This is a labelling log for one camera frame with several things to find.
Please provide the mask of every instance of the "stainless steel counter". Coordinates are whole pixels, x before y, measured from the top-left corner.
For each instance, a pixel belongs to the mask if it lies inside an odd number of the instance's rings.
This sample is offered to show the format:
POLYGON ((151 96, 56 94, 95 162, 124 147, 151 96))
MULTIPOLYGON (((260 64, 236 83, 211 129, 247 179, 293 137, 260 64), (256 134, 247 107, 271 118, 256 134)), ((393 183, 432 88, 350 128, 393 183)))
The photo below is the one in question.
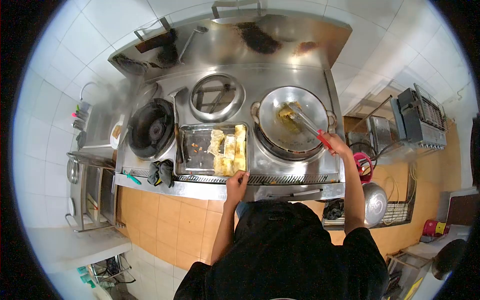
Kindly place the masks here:
MULTIPOLYGON (((287 64, 243 64, 228 65, 197 69, 192 71, 180 72, 162 76, 151 82, 157 82, 162 88, 154 97, 161 97, 172 101, 168 93, 180 86, 186 86, 188 92, 177 99, 178 111, 180 115, 179 126, 185 124, 200 123, 190 112, 190 91, 193 86, 202 78, 214 73, 226 73, 234 76, 243 85, 246 94, 243 105, 240 110, 228 121, 245 122, 248 124, 250 139, 252 143, 248 145, 249 152, 248 169, 252 176, 317 176, 321 175, 321 180, 316 180, 314 184, 249 184, 245 195, 245 201, 257 201, 267 198, 267 194, 289 195, 294 192, 305 192, 322 189, 321 192, 311 193, 299 197, 281 197, 280 201, 301 201, 301 200, 319 200, 343 197, 345 193, 345 176, 343 162, 337 157, 331 157, 326 151, 322 150, 315 156, 299 162, 283 161, 273 157, 269 152, 263 150, 259 142, 253 136, 253 119, 250 116, 250 106, 255 101, 260 101, 273 88, 285 85, 295 85, 305 88, 314 93, 325 105, 326 109, 332 110, 338 116, 336 133, 344 137, 343 123, 341 119, 340 106, 336 94, 335 84, 330 70, 309 66, 287 65, 287 64)), ((173 161, 175 157, 175 143, 170 146, 161 157, 156 160, 170 158, 173 161)), ((115 181, 118 185, 142 189, 150 192, 158 192, 176 196, 185 196, 209 200, 225 200, 226 186, 224 184, 198 183, 198 182, 175 182, 175 187, 169 189, 160 184, 157 187, 150 185, 146 181, 148 174, 149 161, 141 161, 135 157, 125 143, 120 145, 117 156, 117 175, 115 181), (125 175, 119 174, 122 170, 132 171, 142 185, 137 185, 125 175)))

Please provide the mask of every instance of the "rectangular tray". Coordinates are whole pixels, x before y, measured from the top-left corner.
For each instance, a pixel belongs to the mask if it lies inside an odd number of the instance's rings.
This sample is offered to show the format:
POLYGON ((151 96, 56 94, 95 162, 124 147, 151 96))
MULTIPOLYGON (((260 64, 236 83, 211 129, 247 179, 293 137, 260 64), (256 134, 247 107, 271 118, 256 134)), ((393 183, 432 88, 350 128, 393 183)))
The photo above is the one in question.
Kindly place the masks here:
MULTIPOLYGON (((210 175, 214 176, 213 159, 211 153, 207 153, 210 145, 210 133, 212 129, 220 129, 225 135, 235 134, 235 125, 242 124, 246 128, 245 134, 245 164, 248 168, 248 125, 244 122, 222 122, 184 125, 180 127, 180 142, 183 153, 183 163, 175 166, 175 175, 210 175)), ((223 152, 224 141, 220 144, 220 152, 223 152)))

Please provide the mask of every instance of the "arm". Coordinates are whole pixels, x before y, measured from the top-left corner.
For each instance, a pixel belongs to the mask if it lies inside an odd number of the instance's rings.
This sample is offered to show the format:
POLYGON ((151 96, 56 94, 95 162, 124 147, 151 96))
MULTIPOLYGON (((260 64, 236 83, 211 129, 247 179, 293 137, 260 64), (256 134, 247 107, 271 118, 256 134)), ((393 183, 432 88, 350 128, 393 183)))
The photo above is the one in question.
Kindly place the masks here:
POLYGON ((365 196, 360 182, 353 153, 350 148, 340 139, 337 134, 322 135, 330 143, 333 149, 329 149, 331 155, 338 154, 345 166, 345 234, 355 228, 364 227, 365 220, 365 196))
POLYGON ((211 264, 222 258, 233 243, 235 208, 245 195, 249 175, 239 170, 227 180, 227 200, 223 204, 222 218, 213 243, 211 264))

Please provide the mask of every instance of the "oven mitt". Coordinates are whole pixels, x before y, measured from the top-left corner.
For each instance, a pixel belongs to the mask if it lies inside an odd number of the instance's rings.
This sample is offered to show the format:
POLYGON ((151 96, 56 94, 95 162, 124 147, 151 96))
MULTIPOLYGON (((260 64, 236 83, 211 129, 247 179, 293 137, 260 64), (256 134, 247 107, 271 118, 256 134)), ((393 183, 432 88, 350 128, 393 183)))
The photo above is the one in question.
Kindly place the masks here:
POLYGON ((169 159, 166 159, 161 162, 156 161, 151 163, 150 169, 148 171, 147 181, 154 186, 157 186, 162 182, 168 185, 169 188, 174 186, 175 182, 173 181, 173 162, 169 159))

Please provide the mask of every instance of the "person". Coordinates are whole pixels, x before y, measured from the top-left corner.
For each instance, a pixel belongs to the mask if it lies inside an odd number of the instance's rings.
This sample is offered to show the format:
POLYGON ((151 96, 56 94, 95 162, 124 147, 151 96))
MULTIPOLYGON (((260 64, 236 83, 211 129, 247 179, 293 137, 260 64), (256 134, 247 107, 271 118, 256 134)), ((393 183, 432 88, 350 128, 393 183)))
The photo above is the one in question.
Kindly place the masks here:
POLYGON ((175 300, 381 298, 389 277, 364 227, 365 198, 353 153, 338 135, 321 134, 345 166, 343 245, 332 244, 318 216, 302 203, 241 202, 249 173, 238 171, 227 180, 211 265, 195 262, 175 300))

